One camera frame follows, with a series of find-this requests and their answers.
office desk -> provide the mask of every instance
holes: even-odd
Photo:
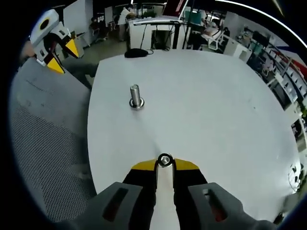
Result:
[[[139,111],[129,106],[133,84],[145,100]],[[100,61],[87,131],[98,193],[122,182],[136,163],[166,152],[197,164],[208,182],[240,199],[256,219],[274,220],[292,193],[290,165],[299,162],[295,137],[270,89],[241,60],[211,52],[155,50]],[[158,185],[152,229],[177,230],[176,211],[160,203],[161,194],[173,192],[172,171],[160,173],[164,185]]]
[[[176,34],[176,27],[174,23],[178,25],[178,32]],[[180,20],[169,19],[169,18],[149,18],[149,19],[135,19],[128,21],[128,29],[130,36],[130,48],[141,48],[151,49],[152,48],[152,33],[153,31],[170,31],[169,36],[171,49],[173,48],[174,42],[177,42],[176,49],[182,49],[185,33],[188,29],[187,25]],[[186,38],[185,47],[189,39],[189,32]]]
[[[228,43],[226,45],[224,54],[239,58],[242,61],[244,61],[245,63],[247,63],[248,59],[250,58],[250,56],[252,54],[252,50],[246,48],[245,46],[243,46],[242,44],[240,44],[236,40],[234,40],[234,39],[232,39],[232,38],[230,38],[226,35],[223,35],[223,37],[229,39]]]

yellow robot finger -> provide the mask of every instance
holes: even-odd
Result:
[[[69,51],[70,51],[69,53],[70,53],[71,55],[74,55],[75,58],[78,58],[78,57],[79,57],[79,53],[78,53],[78,50],[77,50],[77,46],[76,46],[75,41],[74,41],[73,39],[70,39],[70,40],[66,43],[65,47],[67,48],[66,51],[69,50]]]
[[[149,229],[153,216],[156,189],[157,189],[157,160],[149,160],[134,165],[126,178],[124,184],[138,185],[142,190],[133,207],[129,222],[129,229]]]
[[[207,183],[199,167],[192,162],[175,158],[173,171],[173,186],[175,189]]]
[[[48,54],[47,57],[44,59],[47,67],[57,73],[64,73],[64,68],[62,67],[60,61],[55,57],[53,54]]]

chair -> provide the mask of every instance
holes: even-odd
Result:
[[[201,45],[201,50],[203,46],[207,46],[209,49],[212,50],[218,50],[218,45],[223,41],[223,34],[224,32],[220,32],[220,35],[218,35],[218,37],[214,38],[209,38],[208,40],[208,44],[203,44]]]
[[[87,155],[90,91],[69,72],[28,59],[12,82],[9,127],[28,191],[52,221],[73,219],[96,195]]]

cable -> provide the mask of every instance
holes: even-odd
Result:
[[[183,31],[184,31],[184,34],[186,34],[186,29],[184,28],[184,23],[182,24],[182,26],[183,26]],[[187,45],[188,45],[188,41],[187,41],[187,37],[185,37],[185,40],[183,41],[184,43],[186,42],[187,43]]]
[[[195,3],[195,0],[193,0],[193,3],[192,3],[192,7],[190,9],[190,14],[189,14],[189,18],[188,18],[188,29],[186,31],[186,34],[184,35],[184,40],[183,40],[183,45],[182,45],[182,49],[184,49],[184,45],[186,43],[186,39],[187,39],[187,35],[188,35],[188,30],[189,30],[189,25],[190,25],[190,22],[191,22],[191,15],[192,15],[192,11],[194,9],[194,3]]]
[[[158,25],[155,25],[155,33],[154,33],[154,38],[153,38],[153,48],[155,49],[156,44],[157,44],[157,40],[156,40],[156,36],[157,36],[157,31],[158,31]]]
[[[143,38],[142,38],[140,49],[142,49],[146,28],[147,28],[147,24],[145,25],[145,29],[144,29],[144,32],[143,32]]]
[[[289,184],[290,184],[290,187],[292,188],[293,191],[297,192],[297,189],[298,189],[298,188],[296,188],[296,190],[295,190],[295,189],[292,187],[292,185],[291,185],[290,178],[289,178],[289,174],[290,174],[290,173],[288,173],[288,182],[289,182]]]
[[[171,30],[170,30],[169,33],[168,33],[167,39],[166,39],[165,42],[164,42],[164,48],[163,48],[164,51],[169,51],[169,50],[171,49],[171,47],[172,47],[172,41],[170,41],[170,47],[166,47],[166,43],[167,43],[167,41],[168,41],[170,35],[172,34],[172,31],[173,31],[174,26],[175,26],[175,24],[173,24]]]
[[[153,54],[154,53],[154,51],[152,50],[152,49],[147,49],[147,51],[152,51],[152,53],[151,54]]]

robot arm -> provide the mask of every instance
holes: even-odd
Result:
[[[30,41],[37,61],[58,73],[64,73],[64,69],[52,50],[53,45],[58,43],[71,56],[79,57],[69,30],[59,21],[59,15],[55,10],[49,10],[41,16],[31,32]]]
[[[89,201],[86,211],[66,228],[148,230],[156,202],[157,170],[173,166],[174,205],[181,230],[274,230],[255,220],[241,201],[216,183],[207,183],[197,165],[163,153],[134,165],[123,183],[115,182]]]

